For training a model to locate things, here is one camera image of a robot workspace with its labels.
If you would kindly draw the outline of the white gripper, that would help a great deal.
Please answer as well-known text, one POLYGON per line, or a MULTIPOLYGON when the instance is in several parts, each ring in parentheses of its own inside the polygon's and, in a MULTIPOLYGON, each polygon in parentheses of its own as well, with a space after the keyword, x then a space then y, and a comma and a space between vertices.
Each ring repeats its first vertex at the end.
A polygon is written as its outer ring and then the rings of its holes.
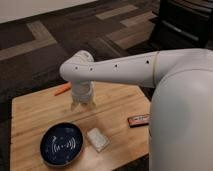
POLYGON ((89 109, 96 109, 96 104, 93 100, 94 91, 91 82, 74 83, 71 89, 73 103, 71 103, 71 111, 74 111, 79 103, 88 104, 89 109))

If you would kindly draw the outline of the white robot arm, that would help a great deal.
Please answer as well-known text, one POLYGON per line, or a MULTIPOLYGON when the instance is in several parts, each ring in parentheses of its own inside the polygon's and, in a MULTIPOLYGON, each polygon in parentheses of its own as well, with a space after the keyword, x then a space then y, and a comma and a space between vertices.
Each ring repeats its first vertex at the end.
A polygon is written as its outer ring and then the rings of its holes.
POLYGON ((150 171, 213 171, 213 50, 159 50, 98 62, 80 50, 59 72, 73 86, 152 88, 150 171))

